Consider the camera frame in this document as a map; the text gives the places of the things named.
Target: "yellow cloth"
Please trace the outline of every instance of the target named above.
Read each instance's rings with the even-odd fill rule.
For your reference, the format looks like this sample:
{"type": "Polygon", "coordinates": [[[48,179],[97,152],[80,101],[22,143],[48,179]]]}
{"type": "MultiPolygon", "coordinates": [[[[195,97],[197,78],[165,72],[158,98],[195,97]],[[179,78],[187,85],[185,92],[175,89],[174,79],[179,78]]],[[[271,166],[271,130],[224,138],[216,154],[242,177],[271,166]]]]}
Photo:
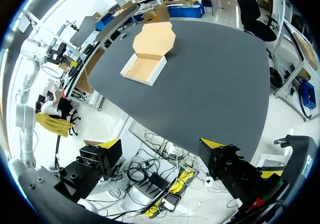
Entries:
{"type": "Polygon", "coordinates": [[[37,113],[35,116],[35,120],[48,131],[56,133],[63,137],[67,137],[69,128],[73,127],[73,124],[69,121],[51,118],[47,113],[37,113]]]}

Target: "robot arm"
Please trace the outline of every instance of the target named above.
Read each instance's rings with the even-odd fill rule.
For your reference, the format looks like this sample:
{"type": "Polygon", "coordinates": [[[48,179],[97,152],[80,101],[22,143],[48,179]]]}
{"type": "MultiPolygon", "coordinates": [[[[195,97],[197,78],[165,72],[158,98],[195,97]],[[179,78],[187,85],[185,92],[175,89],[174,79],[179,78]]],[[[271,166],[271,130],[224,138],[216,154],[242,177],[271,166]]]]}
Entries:
{"type": "Polygon", "coordinates": [[[65,62],[66,58],[63,53],[66,51],[66,44],[61,43],[58,50],[53,50],[52,46],[41,44],[32,39],[26,39],[20,53],[29,60],[27,74],[23,81],[22,90],[18,91],[16,97],[16,122],[15,125],[20,127],[20,158],[27,168],[36,167],[36,160],[33,154],[33,132],[36,122],[36,112],[33,107],[26,105],[29,99],[30,89],[36,80],[41,65],[47,61],[54,64],[65,62]]]}

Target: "person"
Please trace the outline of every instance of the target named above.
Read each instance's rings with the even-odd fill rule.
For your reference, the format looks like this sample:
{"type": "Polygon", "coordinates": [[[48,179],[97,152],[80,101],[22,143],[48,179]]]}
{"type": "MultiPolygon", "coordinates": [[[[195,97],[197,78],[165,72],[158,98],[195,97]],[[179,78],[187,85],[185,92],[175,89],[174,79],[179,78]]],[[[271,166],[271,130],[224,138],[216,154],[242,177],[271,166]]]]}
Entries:
{"type": "Polygon", "coordinates": [[[70,115],[70,112],[73,109],[73,106],[71,105],[71,101],[60,98],[59,101],[57,99],[57,94],[53,94],[53,101],[47,101],[45,103],[42,103],[40,101],[37,101],[35,103],[35,110],[36,112],[42,112],[47,113],[49,115],[56,115],[59,116],[61,119],[67,119],[67,116],[70,115]]]}

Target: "open pizza box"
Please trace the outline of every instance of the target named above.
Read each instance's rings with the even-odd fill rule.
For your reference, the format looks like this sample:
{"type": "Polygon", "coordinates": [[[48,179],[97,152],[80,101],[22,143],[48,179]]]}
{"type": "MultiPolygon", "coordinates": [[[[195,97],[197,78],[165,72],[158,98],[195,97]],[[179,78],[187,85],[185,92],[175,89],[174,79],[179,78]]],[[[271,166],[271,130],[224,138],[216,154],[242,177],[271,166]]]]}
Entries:
{"type": "Polygon", "coordinates": [[[167,60],[164,56],[174,46],[175,33],[170,22],[147,23],[134,38],[135,53],[120,74],[128,79],[153,86],[167,60]]]}

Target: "yellow label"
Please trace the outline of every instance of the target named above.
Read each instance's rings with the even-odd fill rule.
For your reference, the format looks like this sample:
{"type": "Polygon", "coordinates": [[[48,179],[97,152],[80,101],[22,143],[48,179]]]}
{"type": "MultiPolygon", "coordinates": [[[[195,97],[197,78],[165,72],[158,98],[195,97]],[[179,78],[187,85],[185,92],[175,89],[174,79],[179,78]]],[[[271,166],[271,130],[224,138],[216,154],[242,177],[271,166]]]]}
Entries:
{"type": "Polygon", "coordinates": [[[278,176],[281,177],[282,173],[284,171],[283,170],[279,170],[279,171],[262,171],[262,178],[269,178],[273,173],[277,174],[278,176]]]}
{"type": "Polygon", "coordinates": [[[210,141],[210,140],[207,140],[207,139],[204,139],[204,138],[201,138],[201,140],[208,145],[208,147],[210,148],[218,148],[220,146],[225,146],[224,144],[221,144],[221,143],[216,143],[216,142],[213,142],[213,141],[210,141]]]}
{"type": "Polygon", "coordinates": [[[71,65],[72,67],[76,67],[76,66],[78,65],[78,63],[75,62],[75,61],[71,61],[71,62],[70,62],[70,65],[71,65]]]}
{"type": "Polygon", "coordinates": [[[117,138],[117,139],[114,139],[114,140],[112,140],[112,141],[108,141],[108,142],[105,142],[105,143],[98,144],[98,146],[100,146],[100,147],[102,147],[102,148],[109,149],[109,148],[112,147],[114,144],[116,144],[119,140],[120,140],[120,138],[117,138]]]}

